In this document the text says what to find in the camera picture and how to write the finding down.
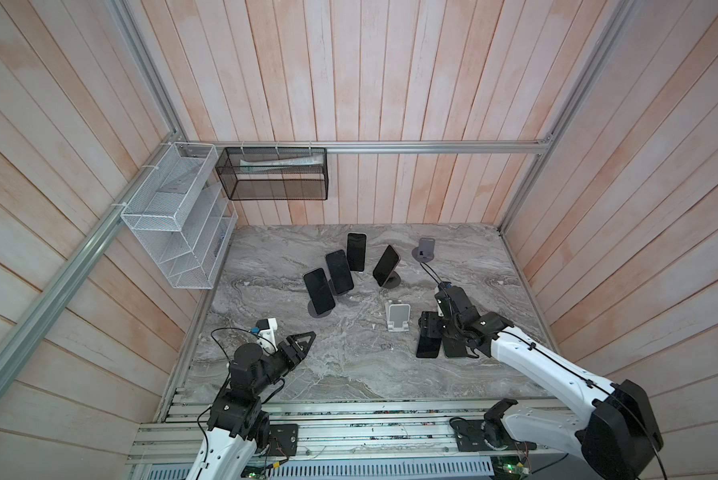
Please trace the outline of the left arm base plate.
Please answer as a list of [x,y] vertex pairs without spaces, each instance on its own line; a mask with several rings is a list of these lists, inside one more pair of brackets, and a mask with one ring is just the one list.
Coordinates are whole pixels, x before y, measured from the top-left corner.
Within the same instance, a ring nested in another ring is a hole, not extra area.
[[296,455],[299,426],[295,423],[268,425],[256,438],[257,453],[289,458]]

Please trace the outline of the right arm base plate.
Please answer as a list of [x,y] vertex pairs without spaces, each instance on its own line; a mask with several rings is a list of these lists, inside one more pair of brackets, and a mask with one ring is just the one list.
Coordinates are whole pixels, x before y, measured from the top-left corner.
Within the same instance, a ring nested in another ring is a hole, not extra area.
[[537,449],[534,442],[518,442],[509,437],[504,427],[485,420],[452,417],[448,424],[453,431],[459,452],[516,451]]

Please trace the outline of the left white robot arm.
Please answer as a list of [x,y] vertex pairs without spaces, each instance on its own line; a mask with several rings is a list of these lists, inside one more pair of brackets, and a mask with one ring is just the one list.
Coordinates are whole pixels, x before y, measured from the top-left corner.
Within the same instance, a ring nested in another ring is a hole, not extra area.
[[305,360],[315,339],[310,331],[286,337],[272,353],[256,342],[235,350],[208,420],[197,422],[203,439],[190,479],[240,479],[253,456],[268,449],[270,418],[261,394]]

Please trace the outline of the white folding stand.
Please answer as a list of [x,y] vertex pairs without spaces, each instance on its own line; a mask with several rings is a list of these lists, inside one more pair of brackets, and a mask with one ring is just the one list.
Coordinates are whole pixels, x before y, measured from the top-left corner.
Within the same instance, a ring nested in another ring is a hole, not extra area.
[[389,332],[409,330],[411,307],[409,304],[389,301],[386,305],[386,323]]

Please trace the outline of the black phone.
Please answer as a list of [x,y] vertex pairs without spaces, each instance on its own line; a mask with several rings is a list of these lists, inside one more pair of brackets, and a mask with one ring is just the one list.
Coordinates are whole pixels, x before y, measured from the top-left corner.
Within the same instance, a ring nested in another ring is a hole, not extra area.
[[458,340],[451,338],[443,338],[442,347],[446,358],[454,359],[471,357],[467,346]]

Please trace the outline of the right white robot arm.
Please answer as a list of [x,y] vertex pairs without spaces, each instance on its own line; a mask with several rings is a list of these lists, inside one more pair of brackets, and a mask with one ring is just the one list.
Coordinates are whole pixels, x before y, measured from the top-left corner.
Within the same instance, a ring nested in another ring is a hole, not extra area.
[[567,411],[553,413],[504,398],[482,420],[450,420],[469,449],[506,450],[534,443],[575,456],[603,479],[636,479],[663,447],[654,412],[642,387],[594,375],[538,344],[494,312],[468,322],[425,311],[418,320],[417,357],[435,358],[444,343],[465,357],[480,352],[543,387]]

